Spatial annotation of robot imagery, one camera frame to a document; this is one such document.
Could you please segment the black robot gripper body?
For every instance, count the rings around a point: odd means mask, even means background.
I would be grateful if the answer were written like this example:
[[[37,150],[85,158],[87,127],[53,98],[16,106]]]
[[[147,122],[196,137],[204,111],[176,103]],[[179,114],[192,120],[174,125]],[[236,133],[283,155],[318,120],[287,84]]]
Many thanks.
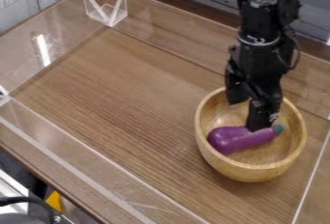
[[[239,45],[230,47],[226,71],[244,79],[248,98],[263,102],[282,102],[280,77],[294,69],[291,65],[295,41],[278,36],[271,42],[250,36],[238,37]]]

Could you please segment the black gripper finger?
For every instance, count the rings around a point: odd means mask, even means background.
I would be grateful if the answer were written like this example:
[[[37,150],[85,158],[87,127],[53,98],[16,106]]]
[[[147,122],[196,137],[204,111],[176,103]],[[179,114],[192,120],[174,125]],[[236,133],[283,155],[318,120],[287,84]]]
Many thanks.
[[[226,96],[230,104],[238,104],[248,100],[248,93],[244,88],[244,79],[230,72],[226,71],[224,76],[226,82]]]
[[[279,116],[279,102],[263,102],[254,99],[248,102],[248,114],[246,119],[246,128],[250,131],[270,127]]]

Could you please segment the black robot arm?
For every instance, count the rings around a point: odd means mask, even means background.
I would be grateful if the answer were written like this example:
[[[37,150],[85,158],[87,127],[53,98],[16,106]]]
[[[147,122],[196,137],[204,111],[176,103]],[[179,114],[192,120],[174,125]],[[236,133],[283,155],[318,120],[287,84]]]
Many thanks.
[[[301,61],[291,29],[299,8],[299,0],[238,0],[238,44],[228,48],[226,96],[231,104],[248,103],[244,126],[250,131],[278,119],[280,78]]]

